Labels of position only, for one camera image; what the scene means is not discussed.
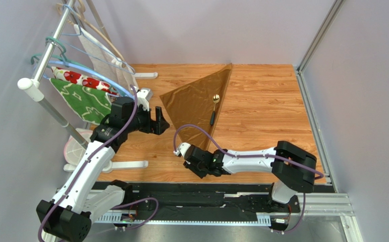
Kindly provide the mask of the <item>brown satin napkin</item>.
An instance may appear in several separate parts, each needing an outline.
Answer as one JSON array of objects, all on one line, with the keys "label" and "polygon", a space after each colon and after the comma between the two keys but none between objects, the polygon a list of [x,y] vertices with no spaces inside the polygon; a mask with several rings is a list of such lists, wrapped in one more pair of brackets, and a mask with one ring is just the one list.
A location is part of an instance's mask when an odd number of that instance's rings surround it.
[{"label": "brown satin napkin", "polygon": [[[166,90],[159,98],[172,127],[170,148],[178,142],[191,143],[208,149],[226,98],[233,64],[218,64],[213,70],[206,64],[182,64],[165,75]],[[220,95],[214,125],[209,124],[213,110],[212,98]]]}]

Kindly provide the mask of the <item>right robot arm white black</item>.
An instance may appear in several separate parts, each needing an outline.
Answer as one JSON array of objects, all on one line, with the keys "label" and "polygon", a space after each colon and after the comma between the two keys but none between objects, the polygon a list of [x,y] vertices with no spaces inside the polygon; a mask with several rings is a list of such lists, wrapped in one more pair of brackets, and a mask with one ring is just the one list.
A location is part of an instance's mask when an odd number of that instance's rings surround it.
[{"label": "right robot arm white black", "polygon": [[272,173],[278,181],[272,185],[269,198],[280,204],[289,203],[296,193],[312,193],[316,178],[322,178],[315,169],[317,158],[287,141],[278,141],[275,147],[264,150],[219,148],[214,152],[184,142],[175,147],[174,155],[183,157],[184,166],[200,178],[241,172]]}]

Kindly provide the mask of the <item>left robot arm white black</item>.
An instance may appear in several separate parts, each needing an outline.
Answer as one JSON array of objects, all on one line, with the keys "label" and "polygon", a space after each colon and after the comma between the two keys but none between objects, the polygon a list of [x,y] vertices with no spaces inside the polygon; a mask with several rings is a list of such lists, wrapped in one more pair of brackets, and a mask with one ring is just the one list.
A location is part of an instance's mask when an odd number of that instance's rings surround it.
[{"label": "left robot arm white black", "polygon": [[155,119],[151,119],[151,109],[139,103],[138,98],[118,97],[110,114],[93,130],[81,163],[68,181],[50,201],[42,200],[36,207],[41,221],[38,240],[43,241],[42,233],[46,232],[66,241],[83,241],[104,213],[135,205],[132,185],[117,179],[100,194],[87,197],[129,133],[161,135],[169,127],[161,107],[155,108]]}]

